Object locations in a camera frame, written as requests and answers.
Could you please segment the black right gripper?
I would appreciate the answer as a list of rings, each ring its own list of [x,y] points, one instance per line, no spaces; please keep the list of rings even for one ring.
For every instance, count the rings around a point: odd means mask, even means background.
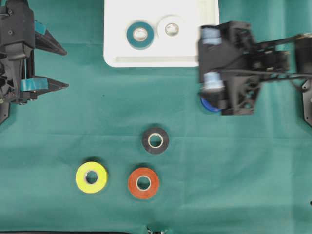
[[[251,115],[261,88],[251,70],[254,38],[250,24],[229,21],[200,27],[199,96],[222,115]]]

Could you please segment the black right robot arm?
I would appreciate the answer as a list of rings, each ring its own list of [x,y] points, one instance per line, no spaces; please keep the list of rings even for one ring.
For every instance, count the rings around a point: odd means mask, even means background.
[[[246,22],[200,28],[199,96],[222,115],[251,115],[264,82],[312,78],[312,36],[257,43]]]

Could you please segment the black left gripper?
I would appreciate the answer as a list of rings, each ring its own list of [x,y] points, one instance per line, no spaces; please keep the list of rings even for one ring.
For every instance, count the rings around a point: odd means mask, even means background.
[[[25,60],[40,49],[65,56],[67,51],[48,31],[34,20],[26,0],[8,0],[0,8],[0,122],[9,117],[11,103],[36,100],[38,96],[69,87],[51,78],[25,78]]]

